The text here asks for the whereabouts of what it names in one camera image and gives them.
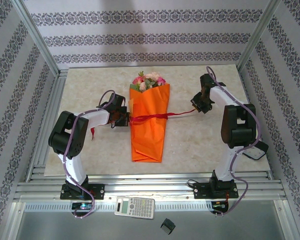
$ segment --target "bouquet of flowers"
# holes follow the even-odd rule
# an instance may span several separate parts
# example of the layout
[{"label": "bouquet of flowers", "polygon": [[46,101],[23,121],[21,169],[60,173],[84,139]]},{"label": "bouquet of flowers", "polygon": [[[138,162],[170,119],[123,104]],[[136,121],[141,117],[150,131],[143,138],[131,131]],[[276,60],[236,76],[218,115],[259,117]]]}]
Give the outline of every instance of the bouquet of flowers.
[{"label": "bouquet of flowers", "polygon": [[141,71],[130,85],[129,93],[132,119],[145,117],[130,124],[132,161],[161,163],[167,118],[147,119],[146,116],[167,113],[170,85],[157,72],[144,74]]}]

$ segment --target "patterned wallpaper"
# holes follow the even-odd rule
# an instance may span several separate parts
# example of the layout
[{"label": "patterned wallpaper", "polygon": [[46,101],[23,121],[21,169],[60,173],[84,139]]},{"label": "patterned wallpaper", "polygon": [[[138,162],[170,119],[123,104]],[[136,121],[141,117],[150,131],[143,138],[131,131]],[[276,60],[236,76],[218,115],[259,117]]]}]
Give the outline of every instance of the patterned wallpaper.
[{"label": "patterned wallpaper", "polygon": [[11,2],[0,0],[0,237],[54,79]]},{"label": "patterned wallpaper", "polygon": [[284,0],[241,72],[300,232],[300,0]]},{"label": "patterned wallpaper", "polygon": [[60,69],[233,64],[268,0],[25,0]]}]

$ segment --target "orange wrapping paper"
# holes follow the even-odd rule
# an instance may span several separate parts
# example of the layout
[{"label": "orange wrapping paper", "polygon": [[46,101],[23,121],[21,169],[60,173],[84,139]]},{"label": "orange wrapping paper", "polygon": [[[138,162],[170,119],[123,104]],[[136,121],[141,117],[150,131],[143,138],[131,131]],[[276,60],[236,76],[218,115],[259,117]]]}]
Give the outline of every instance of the orange wrapping paper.
[{"label": "orange wrapping paper", "polygon": [[[138,92],[130,88],[130,114],[134,118],[145,115],[166,114],[169,97],[169,84],[157,86],[145,92]],[[133,162],[162,162],[166,123],[167,119],[156,117],[131,123],[131,155]]]}]

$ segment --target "calculator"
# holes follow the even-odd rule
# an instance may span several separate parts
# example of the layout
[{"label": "calculator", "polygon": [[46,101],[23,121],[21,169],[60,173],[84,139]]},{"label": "calculator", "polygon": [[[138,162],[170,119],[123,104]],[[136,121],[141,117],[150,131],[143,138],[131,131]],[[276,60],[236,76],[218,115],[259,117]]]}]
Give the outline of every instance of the calculator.
[{"label": "calculator", "polygon": [[154,219],[155,200],[139,197],[118,197],[115,204],[115,215],[138,219]]}]

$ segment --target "black mounting plate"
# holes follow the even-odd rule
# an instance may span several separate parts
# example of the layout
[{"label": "black mounting plate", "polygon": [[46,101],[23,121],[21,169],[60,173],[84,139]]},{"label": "black mounting plate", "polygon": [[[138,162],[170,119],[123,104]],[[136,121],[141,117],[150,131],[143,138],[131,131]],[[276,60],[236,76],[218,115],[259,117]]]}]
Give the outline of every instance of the black mounting plate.
[{"label": "black mounting plate", "polygon": [[[89,183],[87,190],[93,194],[95,200],[103,200],[105,197],[105,185]],[[79,192],[63,184],[60,193],[61,200],[91,200],[88,194],[82,196]]]},{"label": "black mounting plate", "polygon": [[229,199],[237,199],[239,197],[237,185],[233,182],[228,190],[212,191],[209,182],[193,183],[194,199],[226,199],[227,193]]}]

